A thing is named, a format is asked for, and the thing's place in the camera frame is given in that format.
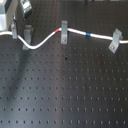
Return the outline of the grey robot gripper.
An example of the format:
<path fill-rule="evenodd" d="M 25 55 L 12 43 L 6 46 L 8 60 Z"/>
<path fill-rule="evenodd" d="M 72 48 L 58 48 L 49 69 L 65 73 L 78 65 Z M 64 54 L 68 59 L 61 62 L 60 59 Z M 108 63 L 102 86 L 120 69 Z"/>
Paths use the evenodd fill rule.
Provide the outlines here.
<path fill-rule="evenodd" d="M 32 5 L 30 0 L 19 0 L 23 18 L 27 19 L 32 13 Z"/>

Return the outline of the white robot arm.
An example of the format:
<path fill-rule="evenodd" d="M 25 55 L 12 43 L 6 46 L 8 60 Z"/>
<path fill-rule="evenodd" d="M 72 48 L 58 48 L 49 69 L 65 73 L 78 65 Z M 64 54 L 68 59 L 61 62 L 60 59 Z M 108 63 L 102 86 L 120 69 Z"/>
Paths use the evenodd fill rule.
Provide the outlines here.
<path fill-rule="evenodd" d="M 30 0 L 0 0 L 0 31 L 9 28 L 17 7 L 20 7 L 24 19 L 32 13 Z"/>

